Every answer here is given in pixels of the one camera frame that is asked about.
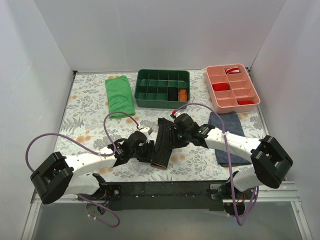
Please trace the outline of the black pinstriped underwear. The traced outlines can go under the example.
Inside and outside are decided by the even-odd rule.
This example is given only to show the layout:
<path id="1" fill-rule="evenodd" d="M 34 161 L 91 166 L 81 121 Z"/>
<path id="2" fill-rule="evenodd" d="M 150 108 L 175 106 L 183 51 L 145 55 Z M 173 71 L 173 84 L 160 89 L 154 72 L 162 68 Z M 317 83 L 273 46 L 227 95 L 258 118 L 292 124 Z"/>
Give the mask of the black pinstriped underwear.
<path id="1" fill-rule="evenodd" d="M 155 141 L 155 160 L 152 166 L 167 169 L 174 149 L 172 134 L 175 132 L 174 123 L 166 118 L 158 118 L 158 132 Z"/>

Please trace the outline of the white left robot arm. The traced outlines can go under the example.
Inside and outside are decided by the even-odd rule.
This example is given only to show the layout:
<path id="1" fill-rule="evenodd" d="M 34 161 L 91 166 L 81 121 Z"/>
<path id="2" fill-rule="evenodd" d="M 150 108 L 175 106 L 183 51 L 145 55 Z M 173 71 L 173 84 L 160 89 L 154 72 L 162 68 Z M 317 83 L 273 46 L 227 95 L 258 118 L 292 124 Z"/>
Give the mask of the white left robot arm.
<path id="1" fill-rule="evenodd" d="M 124 165 L 130 159 L 154 162 L 155 142 L 150 139 L 152 132 L 150 127 L 144 127 L 128 138 L 116 140 L 115 145 L 100 149 L 97 154 L 63 156 L 59 151 L 54 152 L 31 174 L 30 180 L 45 205 L 54 203 L 64 195 L 85 194 L 101 200 L 108 192 L 107 183 L 95 172 Z"/>

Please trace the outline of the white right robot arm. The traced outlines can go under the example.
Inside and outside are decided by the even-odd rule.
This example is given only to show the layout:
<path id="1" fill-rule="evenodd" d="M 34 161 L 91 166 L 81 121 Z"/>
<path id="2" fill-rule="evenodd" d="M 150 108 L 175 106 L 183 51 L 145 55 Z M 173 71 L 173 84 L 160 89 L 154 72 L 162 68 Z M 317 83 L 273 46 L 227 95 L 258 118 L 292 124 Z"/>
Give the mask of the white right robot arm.
<path id="1" fill-rule="evenodd" d="M 229 152 L 252 163 L 251 168 L 237 172 L 226 186 L 227 195 L 232 199 L 239 198 L 246 190 L 256 186 L 279 188 L 293 165 L 291 157 L 273 136 L 248 138 L 223 132 L 209 124 L 199 126 L 186 113 L 174 117 L 173 123 L 170 131 L 174 148 L 192 143 L 206 149 Z"/>

